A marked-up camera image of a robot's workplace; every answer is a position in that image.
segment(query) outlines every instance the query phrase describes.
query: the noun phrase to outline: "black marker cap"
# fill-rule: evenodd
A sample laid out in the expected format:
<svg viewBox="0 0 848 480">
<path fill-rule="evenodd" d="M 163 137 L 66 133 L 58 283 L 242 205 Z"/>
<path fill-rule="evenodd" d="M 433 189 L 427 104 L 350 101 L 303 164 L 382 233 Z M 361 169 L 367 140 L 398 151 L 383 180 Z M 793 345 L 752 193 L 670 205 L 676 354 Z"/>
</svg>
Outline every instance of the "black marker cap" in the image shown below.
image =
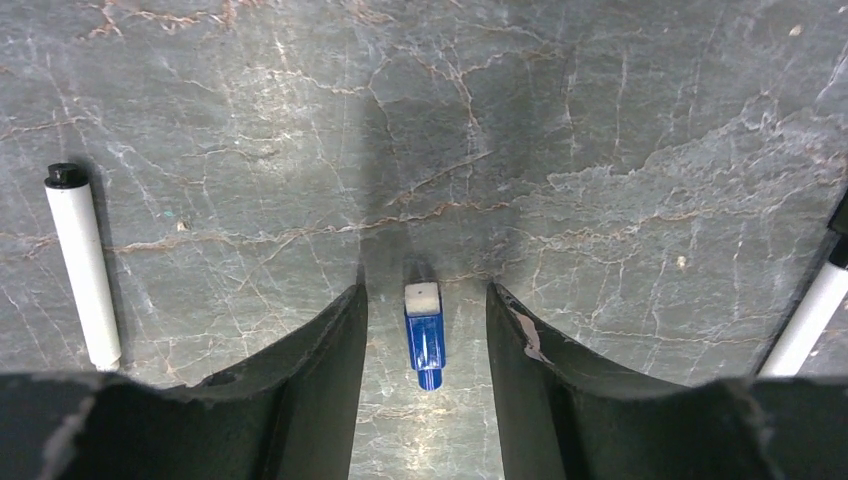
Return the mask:
<svg viewBox="0 0 848 480">
<path fill-rule="evenodd" d="M 47 188 L 68 189 L 88 185 L 88 174 L 76 163 L 54 163 L 47 167 Z"/>
</svg>

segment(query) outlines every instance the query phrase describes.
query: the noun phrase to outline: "blue marker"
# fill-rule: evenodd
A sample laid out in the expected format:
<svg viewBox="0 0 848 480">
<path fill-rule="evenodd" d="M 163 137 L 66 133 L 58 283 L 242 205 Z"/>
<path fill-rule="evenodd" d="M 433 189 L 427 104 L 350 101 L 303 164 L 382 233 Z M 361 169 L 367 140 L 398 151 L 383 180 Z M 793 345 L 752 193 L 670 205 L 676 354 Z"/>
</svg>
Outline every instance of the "blue marker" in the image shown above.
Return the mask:
<svg viewBox="0 0 848 480">
<path fill-rule="evenodd" d="M 404 289 L 406 339 L 409 360 L 418 372 L 418 384 L 424 390 L 442 385 L 445 368 L 445 320 L 442 296 L 436 282 L 413 283 Z"/>
</svg>

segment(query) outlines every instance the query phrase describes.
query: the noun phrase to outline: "white marker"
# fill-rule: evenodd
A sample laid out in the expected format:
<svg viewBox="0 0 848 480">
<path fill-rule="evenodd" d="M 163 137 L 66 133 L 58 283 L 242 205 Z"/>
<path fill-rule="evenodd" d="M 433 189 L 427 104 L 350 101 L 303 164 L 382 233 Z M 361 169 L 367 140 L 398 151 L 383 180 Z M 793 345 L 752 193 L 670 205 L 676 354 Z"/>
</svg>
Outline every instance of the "white marker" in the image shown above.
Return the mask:
<svg viewBox="0 0 848 480">
<path fill-rule="evenodd" d="M 98 371 L 113 372 L 119 367 L 121 345 L 88 175 L 73 163 L 56 163 L 47 171 L 47 201 L 71 280 L 88 357 Z"/>
<path fill-rule="evenodd" d="M 763 367 L 761 377 L 793 377 L 848 293 L 848 195 L 842 199 L 828 228 L 840 235 L 830 256 L 786 324 Z"/>
</svg>

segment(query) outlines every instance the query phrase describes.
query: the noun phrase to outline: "peeling paint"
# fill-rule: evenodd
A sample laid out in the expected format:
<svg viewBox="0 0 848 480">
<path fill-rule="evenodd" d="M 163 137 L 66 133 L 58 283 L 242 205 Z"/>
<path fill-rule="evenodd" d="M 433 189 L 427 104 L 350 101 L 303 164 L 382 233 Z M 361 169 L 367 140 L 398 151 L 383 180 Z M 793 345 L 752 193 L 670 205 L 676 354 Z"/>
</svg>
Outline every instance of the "peeling paint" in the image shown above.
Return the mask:
<svg viewBox="0 0 848 480">
<path fill-rule="evenodd" d="M 521 324 L 521 330 L 524 331 L 524 335 L 527 337 L 524 354 L 534 360 L 553 365 L 553 362 L 548 360 L 542 353 L 542 340 L 539 338 L 539 332 L 536 331 L 536 324 L 533 323 L 533 320 L 527 315 L 518 313 L 512 307 L 510 307 L 509 311 L 518 319 L 518 323 Z"/>
</svg>

